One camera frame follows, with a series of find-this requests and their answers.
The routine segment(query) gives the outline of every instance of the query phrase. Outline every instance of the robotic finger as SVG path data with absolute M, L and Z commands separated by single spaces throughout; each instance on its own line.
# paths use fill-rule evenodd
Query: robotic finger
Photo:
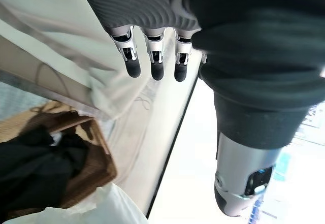
M 165 28 L 142 28 L 148 55 L 151 62 L 151 75 L 154 80 L 161 80 L 164 76 L 164 34 Z
M 125 61 L 127 73 L 131 77 L 137 78 L 140 76 L 141 68 L 137 56 L 137 46 L 133 36 L 133 28 L 134 26 L 132 25 L 126 25 L 110 28 L 107 32 Z
M 176 81 L 182 82 L 186 78 L 187 64 L 192 53 L 191 37 L 197 30 L 185 31 L 175 29 L 175 71 L 174 77 Z

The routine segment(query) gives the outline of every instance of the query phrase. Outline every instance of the black cloth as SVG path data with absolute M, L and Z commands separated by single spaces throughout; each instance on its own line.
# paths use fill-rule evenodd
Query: black cloth
M 0 143 L 0 213 L 56 207 L 70 178 L 83 168 L 88 148 L 76 134 L 57 146 L 44 127 Z
M 218 130 L 248 147 L 287 145 L 325 100 L 325 0 L 189 0 L 207 53 Z

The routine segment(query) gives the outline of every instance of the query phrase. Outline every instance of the white curtain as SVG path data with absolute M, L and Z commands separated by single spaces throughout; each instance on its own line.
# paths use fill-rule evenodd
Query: white curtain
M 92 103 L 111 118 L 130 107 L 150 77 L 141 31 L 135 28 L 142 73 L 134 79 L 86 0 L 0 0 L 0 35 L 89 87 Z M 170 30 L 166 39 L 172 36 Z

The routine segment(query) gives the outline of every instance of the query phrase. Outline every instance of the prosthetic hand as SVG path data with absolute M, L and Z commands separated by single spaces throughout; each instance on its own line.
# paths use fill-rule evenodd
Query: prosthetic hand
M 130 0 L 88 0 L 132 77 L 140 74 L 132 25 L 143 28 L 156 80 L 164 75 L 164 27 L 175 28 L 177 81 L 192 45 L 207 54 L 199 77 L 215 94 L 215 197 L 224 214 L 237 216 L 267 189 L 308 107 L 325 99 L 325 0 L 152 1 L 129 8 Z M 134 10 L 140 4 L 146 8 Z M 197 22 L 201 31 L 182 30 L 198 30 Z

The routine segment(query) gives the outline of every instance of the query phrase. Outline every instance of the brown basket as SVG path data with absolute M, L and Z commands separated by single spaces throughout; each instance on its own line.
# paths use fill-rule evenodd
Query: brown basket
M 79 116 L 76 111 L 60 102 L 50 101 L 43 107 L 32 108 L 1 121 L 0 142 L 8 141 L 40 125 L 46 126 L 50 133 L 76 132 L 83 140 L 89 142 L 85 166 L 79 175 L 68 182 L 59 208 L 74 206 L 93 193 L 97 187 L 107 184 L 116 177 L 115 164 L 96 120 L 88 116 Z M 33 208 L 12 211 L 9 219 L 41 210 Z

